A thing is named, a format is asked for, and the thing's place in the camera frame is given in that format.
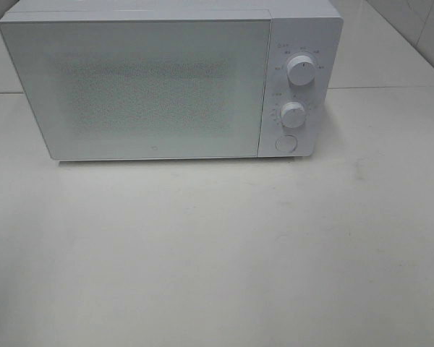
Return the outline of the white microwave door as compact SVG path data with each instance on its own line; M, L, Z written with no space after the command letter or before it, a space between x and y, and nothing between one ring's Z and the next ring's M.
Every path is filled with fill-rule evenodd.
M267 20L21 22L0 31L55 160L257 154Z

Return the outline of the round white door button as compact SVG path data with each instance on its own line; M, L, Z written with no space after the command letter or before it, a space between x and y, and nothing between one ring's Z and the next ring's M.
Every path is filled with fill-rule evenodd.
M297 138L293 135L283 135L276 140L276 149L283 153L292 153L297 148Z

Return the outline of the white microwave oven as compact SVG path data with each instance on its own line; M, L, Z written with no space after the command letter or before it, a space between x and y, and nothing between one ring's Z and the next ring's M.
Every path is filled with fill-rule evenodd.
M0 19L0 25L21 22L230 20L267 20L270 33L257 154L254 157L225 158L311 155L325 111L327 88L344 23L329 1L19 1ZM286 64L300 53L314 59L315 79L308 85L295 86L287 77ZM281 108L290 102L301 103L307 112L304 124L295 129L286 128L281 123ZM283 153L276 149L276 140L283 135L297 138L294 152Z

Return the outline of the white microwave knob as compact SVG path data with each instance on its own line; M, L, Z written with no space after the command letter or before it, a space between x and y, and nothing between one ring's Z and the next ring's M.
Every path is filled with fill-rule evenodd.
M315 61L306 53L290 58L286 64L287 77L295 86L308 85L315 79Z
M304 124L307 112L299 102L290 102L281 108L281 123L284 127L295 129Z

